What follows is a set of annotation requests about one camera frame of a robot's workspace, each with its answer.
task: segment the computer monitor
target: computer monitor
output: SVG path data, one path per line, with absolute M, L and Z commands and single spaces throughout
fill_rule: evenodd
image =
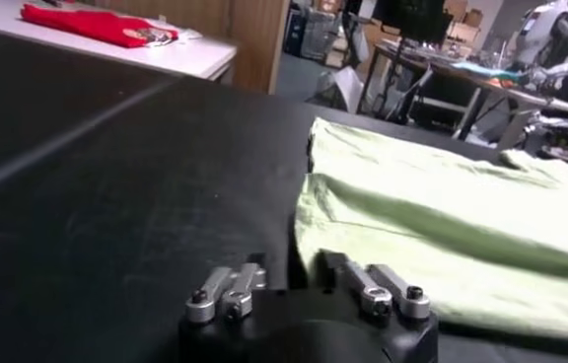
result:
M 404 37 L 426 42 L 444 41 L 441 30 L 446 36 L 450 24 L 444 0 L 378 0 L 373 18 L 400 29 Z

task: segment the black table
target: black table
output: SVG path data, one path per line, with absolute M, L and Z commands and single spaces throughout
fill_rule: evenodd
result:
M 36 155 L 28 150 L 78 136 L 22 158 L 0 182 L 0 362 L 173 362 L 182 305 L 211 268 L 267 253 L 271 286 L 285 287 L 316 116 L 495 157 L 418 130 L 3 36 L 0 64 L 11 49 L 37 67 L 0 68 L 0 85 L 15 85 L 0 94 L 0 137 L 12 140 L 1 144 L 0 172 Z M 107 112 L 151 88 L 128 110 Z M 71 90 L 79 91 L 69 98 Z M 90 119 L 101 122 L 76 133 Z M 442 337 L 440 354 L 442 362 L 568 362 L 453 335 Z

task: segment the light green cloth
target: light green cloth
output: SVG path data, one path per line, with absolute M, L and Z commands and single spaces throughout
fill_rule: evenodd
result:
M 317 119 L 296 236 L 386 263 L 449 322 L 568 337 L 568 166 L 517 170 Z

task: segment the metal clamp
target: metal clamp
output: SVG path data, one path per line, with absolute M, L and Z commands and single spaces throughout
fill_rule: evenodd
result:
M 412 319 L 424 320 L 431 315 L 431 302 L 422 288 L 408 285 L 391 268 L 384 264 L 372 264 L 370 276 L 381 286 L 387 287 L 395 299 L 400 312 Z
M 379 286 L 358 263 L 345 262 L 344 273 L 350 287 L 360 294 L 363 312 L 375 317 L 386 316 L 391 312 L 390 291 Z
M 216 302 L 233 280 L 232 269 L 217 267 L 205 284 L 192 293 L 185 303 L 187 320 L 195 324 L 206 324 L 216 316 Z
M 239 321 L 251 312 L 251 288 L 257 285 L 255 281 L 259 281 L 259 276 L 262 276 L 262 279 L 264 278 L 263 275 L 264 272 L 262 270 L 260 273 L 260 267 L 257 263 L 243 264 L 234 285 L 223 294 L 221 300 L 223 314 L 229 320 Z

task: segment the teal cloth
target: teal cloth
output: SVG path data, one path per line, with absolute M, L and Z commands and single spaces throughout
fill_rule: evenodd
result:
M 317 119 L 297 206 L 298 250 L 386 263 L 442 320 L 568 337 L 568 166 L 516 169 Z
M 520 77 L 520 74 L 516 72 L 510 72 L 503 69 L 486 68 L 472 62 L 458 62 L 452 64 L 452 66 L 487 78 L 506 79 L 517 82 Z

